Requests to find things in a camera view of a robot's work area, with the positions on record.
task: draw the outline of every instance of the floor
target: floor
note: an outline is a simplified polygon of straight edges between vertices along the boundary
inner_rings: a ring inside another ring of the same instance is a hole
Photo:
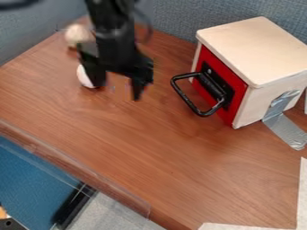
[[[163,230],[116,200],[98,193],[66,230]]]

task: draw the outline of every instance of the drawer handle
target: drawer handle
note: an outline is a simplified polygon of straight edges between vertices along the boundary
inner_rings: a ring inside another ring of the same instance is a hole
[[[213,106],[208,111],[201,111],[189,98],[188,96],[178,87],[176,84],[177,81],[190,78],[190,77],[196,77],[198,79],[201,79],[202,85],[205,86],[205,88],[211,92],[211,94],[215,95],[215,99],[217,100],[217,104]],[[222,108],[226,104],[225,95],[223,92],[221,92],[214,83],[211,82],[210,78],[206,77],[203,73],[196,72],[196,73],[189,73],[185,75],[175,75],[171,79],[171,86],[174,88],[174,90],[177,92],[177,94],[182,98],[182,100],[200,117],[208,117],[217,112],[220,108]]]

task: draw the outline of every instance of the drawer front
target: drawer front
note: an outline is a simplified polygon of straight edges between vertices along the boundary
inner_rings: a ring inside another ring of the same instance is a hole
[[[230,106],[228,106],[227,109],[222,108],[217,112],[217,114],[224,120],[224,122],[231,126],[248,86],[207,47],[202,46],[197,62],[197,72],[201,71],[204,62],[211,66],[211,68],[217,74],[219,74],[234,90],[234,96]],[[216,104],[216,100],[211,97],[211,95],[200,85],[196,79],[193,79],[192,84],[200,93],[200,95],[210,104],[210,106]]]

